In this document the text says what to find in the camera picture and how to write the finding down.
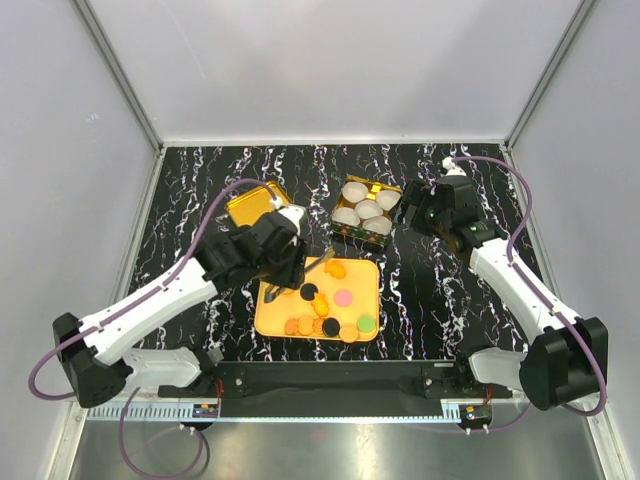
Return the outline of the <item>pink sandwich cookie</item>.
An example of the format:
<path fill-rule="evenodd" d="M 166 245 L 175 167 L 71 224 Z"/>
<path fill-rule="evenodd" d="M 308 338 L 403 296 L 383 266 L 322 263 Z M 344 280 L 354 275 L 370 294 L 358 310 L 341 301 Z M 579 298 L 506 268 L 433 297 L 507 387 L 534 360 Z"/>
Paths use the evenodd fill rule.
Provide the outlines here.
<path fill-rule="evenodd" d="M 351 305 L 353 301 L 353 295 L 349 290 L 338 290 L 334 295 L 334 302 L 337 306 L 346 308 Z"/>

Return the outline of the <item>metal serving tongs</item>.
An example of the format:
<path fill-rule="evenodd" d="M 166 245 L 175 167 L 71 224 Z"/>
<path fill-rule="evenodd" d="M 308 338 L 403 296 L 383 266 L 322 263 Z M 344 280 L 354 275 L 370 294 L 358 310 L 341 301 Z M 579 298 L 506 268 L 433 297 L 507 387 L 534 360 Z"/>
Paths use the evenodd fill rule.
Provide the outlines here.
<path fill-rule="evenodd" d="M 335 255 L 333 247 L 326 249 L 319 257 L 314 257 L 307 263 L 308 254 L 305 251 L 297 253 L 292 260 L 279 267 L 275 273 L 262 279 L 267 284 L 263 299 L 266 303 L 273 302 L 285 290 L 297 290 L 305 281 L 306 275 L 323 263 L 327 263 Z"/>

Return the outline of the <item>orange fish cookie top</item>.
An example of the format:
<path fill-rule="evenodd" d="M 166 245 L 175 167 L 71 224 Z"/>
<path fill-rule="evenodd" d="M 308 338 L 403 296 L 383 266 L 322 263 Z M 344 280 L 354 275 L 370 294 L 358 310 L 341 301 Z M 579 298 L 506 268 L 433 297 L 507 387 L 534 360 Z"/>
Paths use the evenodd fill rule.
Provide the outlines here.
<path fill-rule="evenodd" d="M 324 267 L 324 271 L 334 279 L 344 279 L 346 268 L 337 260 L 329 260 Z"/>

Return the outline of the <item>orange fish cookie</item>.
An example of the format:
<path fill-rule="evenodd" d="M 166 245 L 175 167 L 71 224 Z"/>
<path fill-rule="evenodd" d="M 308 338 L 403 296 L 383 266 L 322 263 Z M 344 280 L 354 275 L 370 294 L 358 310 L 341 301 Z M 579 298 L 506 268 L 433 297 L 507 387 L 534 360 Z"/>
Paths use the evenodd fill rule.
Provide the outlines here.
<path fill-rule="evenodd" d="M 329 260 L 324 267 L 324 271 L 334 279 L 344 279 L 346 268 L 337 260 Z"/>
<path fill-rule="evenodd" d="M 328 316 L 330 308 L 324 294 L 317 293 L 315 299 L 311 301 L 311 306 L 318 317 Z"/>

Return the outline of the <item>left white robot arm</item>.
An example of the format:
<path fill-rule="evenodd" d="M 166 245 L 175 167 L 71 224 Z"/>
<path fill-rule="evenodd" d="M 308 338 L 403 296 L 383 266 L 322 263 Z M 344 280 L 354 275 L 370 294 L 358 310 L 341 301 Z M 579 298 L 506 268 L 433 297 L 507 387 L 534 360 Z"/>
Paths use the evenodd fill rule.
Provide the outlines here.
<path fill-rule="evenodd" d="M 212 354 L 186 345 L 143 350 L 138 342 L 182 312 L 254 279 L 299 288 L 307 256 L 305 223 L 305 208 L 288 205 L 251 226 L 207 233 L 193 253 L 120 302 L 82 319 L 70 313 L 56 319 L 58 359 L 80 406 L 97 407 L 135 388 L 213 394 Z"/>

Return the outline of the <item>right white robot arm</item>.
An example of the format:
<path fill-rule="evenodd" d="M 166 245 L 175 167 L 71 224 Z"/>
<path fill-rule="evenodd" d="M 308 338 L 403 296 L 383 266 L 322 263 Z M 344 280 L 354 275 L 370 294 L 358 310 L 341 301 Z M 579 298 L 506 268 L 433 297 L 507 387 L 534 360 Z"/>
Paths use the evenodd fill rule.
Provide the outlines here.
<path fill-rule="evenodd" d="M 541 411 L 564 407 L 575 414 L 582 412 L 575 402 L 596 395 L 597 403 L 586 413 L 598 415 L 607 401 L 606 326 L 563 303 L 521 260 L 516 236 L 484 214 L 461 161 L 445 158 L 445 173 L 432 184 L 409 182 L 396 219 L 417 233 L 441 239 L 486 282 L 520 325 L 528 348 L 475 351 L 454 371 L 455 387 L 472 397 L 489 384 L 500 385 L 522 392 Z"/>

